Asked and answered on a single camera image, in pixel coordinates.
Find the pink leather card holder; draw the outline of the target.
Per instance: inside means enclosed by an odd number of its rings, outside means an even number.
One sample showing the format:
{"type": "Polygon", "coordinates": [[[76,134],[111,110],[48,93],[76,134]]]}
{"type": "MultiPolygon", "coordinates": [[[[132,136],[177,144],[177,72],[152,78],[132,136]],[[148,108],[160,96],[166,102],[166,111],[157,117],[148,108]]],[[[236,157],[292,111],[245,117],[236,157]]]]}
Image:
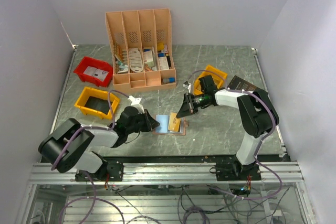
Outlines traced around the pink leather card holder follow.
{"type": "Polygon", "coordinates": [[[159,122],[159,126],[153,131],[157,135],[186,135],[188,123],[184,118],[177,119],[176,113],[168,115],[156,115],[155,120],[159,122]]]}

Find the card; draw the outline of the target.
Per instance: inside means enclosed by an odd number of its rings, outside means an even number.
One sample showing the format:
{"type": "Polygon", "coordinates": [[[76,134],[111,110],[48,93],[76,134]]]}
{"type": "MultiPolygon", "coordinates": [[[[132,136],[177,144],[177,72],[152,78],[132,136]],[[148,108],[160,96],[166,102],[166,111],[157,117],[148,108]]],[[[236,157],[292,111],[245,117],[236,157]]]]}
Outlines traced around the card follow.
{"type": "Polygon", "coordinates": [[[168,130],[170,132],[179,132],[181,126],[181,119],[177,118],[177,113],[171,112],[169,116],[168,130]]]}

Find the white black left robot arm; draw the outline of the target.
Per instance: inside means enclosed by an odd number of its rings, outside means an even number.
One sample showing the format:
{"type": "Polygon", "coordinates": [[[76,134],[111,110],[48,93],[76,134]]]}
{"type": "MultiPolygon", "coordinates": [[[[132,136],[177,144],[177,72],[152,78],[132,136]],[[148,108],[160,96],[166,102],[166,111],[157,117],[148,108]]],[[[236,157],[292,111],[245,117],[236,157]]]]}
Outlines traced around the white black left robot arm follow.
{"type": "Polygon", "coordinates": [[[106,127],[83,126],[70,118],[40,143],[38,151],[52,164],[52,170],[65,173],[75,168],[88,172],[94,180],[102,180],[107,175],[107,161],[90,148],[117,148],[127,143],[130,134],[152,132],[158,126],[160,123],[147,109],[141,113],[133,106],[126,107],[119,119],[106,127]]]}

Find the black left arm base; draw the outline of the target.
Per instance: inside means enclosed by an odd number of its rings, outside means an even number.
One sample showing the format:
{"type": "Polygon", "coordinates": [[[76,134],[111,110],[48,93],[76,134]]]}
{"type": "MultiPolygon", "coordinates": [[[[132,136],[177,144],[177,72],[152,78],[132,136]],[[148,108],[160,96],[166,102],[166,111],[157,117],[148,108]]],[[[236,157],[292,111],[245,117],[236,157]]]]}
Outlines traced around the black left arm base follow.
{"type": "Polygon", "coordinates": [[[94,182],[121,182],[123,178],[124,165],[116,159],[105,158],[97,156],[102,164],[98,165],[98,168],[94,173],[90,173],[88,169],[78,169],[75,175],[77,182],[87,182],[89,177],[94,182]]]}

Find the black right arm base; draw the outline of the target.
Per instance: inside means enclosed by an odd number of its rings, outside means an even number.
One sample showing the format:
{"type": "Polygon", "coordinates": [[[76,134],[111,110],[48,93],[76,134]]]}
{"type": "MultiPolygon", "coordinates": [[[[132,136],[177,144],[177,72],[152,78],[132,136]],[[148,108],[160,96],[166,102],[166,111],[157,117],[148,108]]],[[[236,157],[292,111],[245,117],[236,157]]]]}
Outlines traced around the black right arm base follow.
{"type": "Polygon", "coordinates": [[[217,181],[261,180],[260,169],[256,163],[250,165],[241,165],[238,162],[216,163],[209,172],[216,175],[217,181]]]}

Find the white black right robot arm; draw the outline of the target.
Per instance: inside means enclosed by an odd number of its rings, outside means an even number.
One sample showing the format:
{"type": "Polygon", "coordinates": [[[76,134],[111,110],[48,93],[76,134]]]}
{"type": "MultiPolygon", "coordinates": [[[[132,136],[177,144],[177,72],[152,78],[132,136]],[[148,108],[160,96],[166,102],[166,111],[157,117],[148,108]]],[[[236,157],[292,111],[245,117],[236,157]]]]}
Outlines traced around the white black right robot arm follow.
{"type": "Polygon", "coordinates": [[[269,99],[268,93],[257,88],[254,91],[218,88],[213,77],[200,78],[202,94],[184,94],[176,117],[184,118],[213,106],[229,106],[239,110],[244,138],[236,153],[237,164],[231,167],[236,179],[244,179],[250,173],[249,165],[257,160],[258,152],[265,140],[279,124],[279,116],[269,99]]]}

